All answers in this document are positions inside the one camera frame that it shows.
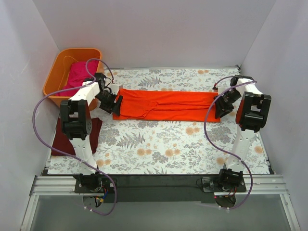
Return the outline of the orange t shirt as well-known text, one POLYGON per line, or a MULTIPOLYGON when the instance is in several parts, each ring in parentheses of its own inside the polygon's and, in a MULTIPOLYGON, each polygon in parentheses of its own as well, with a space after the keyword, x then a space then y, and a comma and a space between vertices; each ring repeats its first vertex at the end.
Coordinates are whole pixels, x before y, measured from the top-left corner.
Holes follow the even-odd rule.
POLYGON ((148 91, 121 89, 120 115, 113 120, 214 122, 215 107, 209 109, 216 92, 148 91))

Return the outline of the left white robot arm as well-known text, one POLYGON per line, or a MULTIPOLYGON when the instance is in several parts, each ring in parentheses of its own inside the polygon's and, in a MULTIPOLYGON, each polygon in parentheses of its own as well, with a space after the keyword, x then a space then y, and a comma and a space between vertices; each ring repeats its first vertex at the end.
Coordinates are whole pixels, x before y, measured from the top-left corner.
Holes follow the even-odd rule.
POLYGON ((90 134, 94 125, 90 116, 89 104, 97 99, 101 102, 100 108, 104 111, 120 115, 120 107, 123 97, 119 98, 116 92, 106 85, 106 76, 103 73, 95 73, 95 78, 86 78, 83 88, 69 100, 60 103, 61 129, 73 146, 75 157, 85 164, 89 175, 80 173, 78 179, 82 187, 95 193, 103 188, 103 182, 98 172, 98 166, 94 161, 90 146, 90 134))

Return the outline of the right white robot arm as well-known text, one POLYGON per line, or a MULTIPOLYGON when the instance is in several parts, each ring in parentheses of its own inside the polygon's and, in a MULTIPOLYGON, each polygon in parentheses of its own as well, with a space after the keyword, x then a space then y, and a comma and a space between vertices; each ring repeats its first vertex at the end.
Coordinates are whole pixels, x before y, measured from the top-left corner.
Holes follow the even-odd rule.
POLYGON ((223 191, 235 190, 244 185, 242 163, 257 133, 266 124, 271 96, 260 92, 252 77, 230 76, 230 90, 218 90, 221 97, 215 97, 215 118, 219 119, 234 110, 233 104, 240 99, 235 123, 237 132, 231 155, 219 172, 218 187, 223 191))

